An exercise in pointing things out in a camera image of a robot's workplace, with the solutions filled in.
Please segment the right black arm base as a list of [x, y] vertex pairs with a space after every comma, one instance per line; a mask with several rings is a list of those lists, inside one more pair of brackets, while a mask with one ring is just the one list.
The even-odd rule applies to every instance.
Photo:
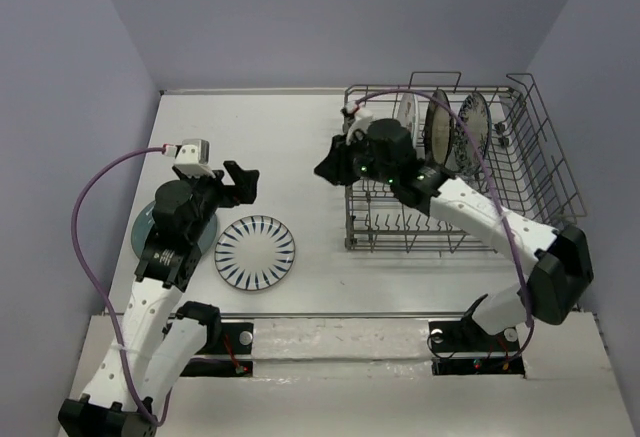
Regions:
[[494, 336], [468, 337], [462, 333], [460, 321], [430, 321], [427, 347], [432, 353], [431, 370], [435, 376], [526, 374], [514, 327]]

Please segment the blue floral plate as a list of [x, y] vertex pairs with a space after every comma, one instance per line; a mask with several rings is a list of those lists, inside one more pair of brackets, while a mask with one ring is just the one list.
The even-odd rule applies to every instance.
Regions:
[[486, 159], [491, 140], [492, 119], [487, 100], [479, 92], [470, 93], [458, 116], [468, 133], [456, 125], [453, 154], [457, 172], [475, 177], [481, 171], [481, 162]]

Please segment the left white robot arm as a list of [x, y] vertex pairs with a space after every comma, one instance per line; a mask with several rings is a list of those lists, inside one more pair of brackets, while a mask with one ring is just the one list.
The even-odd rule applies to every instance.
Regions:
[[200, 239], [220, 208], [251, 204], [259, 173], [227, 161], [221, 170], [175, 164], [177, 177], [155, 192], [153, 220], [127, 308], [111, 318], [114, 339], [59, 422], [70, 436], [153, 436], [171, 390], [198, 351], [221, 340], [218, 308], [181, 299], [202, 257]]

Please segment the dark brown rimmed plate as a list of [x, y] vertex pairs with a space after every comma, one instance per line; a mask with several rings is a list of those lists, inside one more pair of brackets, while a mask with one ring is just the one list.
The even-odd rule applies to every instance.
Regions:
[[448, 112], [450, 104], [446, 92], [436, 89], [433, 96], [435, 101], [429, 102], [426, 112], [423, 145], [427, 161], [445, 165], [451, 152], [455, 121]]

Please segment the watermelon pattern plate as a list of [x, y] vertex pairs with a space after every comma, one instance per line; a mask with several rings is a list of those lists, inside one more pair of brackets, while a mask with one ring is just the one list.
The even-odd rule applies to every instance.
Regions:
[[418, 100], [412, 93], [403, 93], [396, 111], [396, 119], [412, 135], [419, 122]]

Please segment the plain teal plate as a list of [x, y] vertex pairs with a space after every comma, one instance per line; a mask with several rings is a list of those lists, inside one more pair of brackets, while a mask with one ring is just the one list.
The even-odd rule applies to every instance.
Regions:
[[[135, 218], [130, 235], [133, 252], [137, 258], [142, 256], [146, 239], [154, 225], [152, 211], [155, 202], [149, 202]], [[214, 215], [200, 236], [198, 246], [205, 256], [214, 246], [218, 234], [218, 218]]]

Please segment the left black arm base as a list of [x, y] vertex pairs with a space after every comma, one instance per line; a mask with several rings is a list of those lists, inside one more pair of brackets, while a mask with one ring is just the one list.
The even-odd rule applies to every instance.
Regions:
[[222, 321], [222, 333], [190, 359], [182, 377], [249, 378], [253, 375], [254, 324]]

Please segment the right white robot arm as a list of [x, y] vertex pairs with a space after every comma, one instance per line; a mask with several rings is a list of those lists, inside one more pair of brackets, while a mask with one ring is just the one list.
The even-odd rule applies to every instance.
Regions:
[[482, 349], [503, 330], [534, 321], [562, 324], [587, 287], [593, 267], [585, 232], [530, 220], [418, 158], [409, 131], [393, 119], [365, 118], [333, 136], [314, 172], [334, 186], [369, 179], [390, 187], [404, 206], [478, 238], [516, 267], [518, 282], [485, 294], [465, 312], [462, 341]]

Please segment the blue striped white plate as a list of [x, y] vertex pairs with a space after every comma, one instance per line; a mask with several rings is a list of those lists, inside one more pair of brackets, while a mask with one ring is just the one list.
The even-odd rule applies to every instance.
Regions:
[[243, 292], [258, 292], [281, 282], [291, 271], [296, 244], [280, 220], [251, 215], [230, 224], [214, 247], [214, 265], [222, 280]]

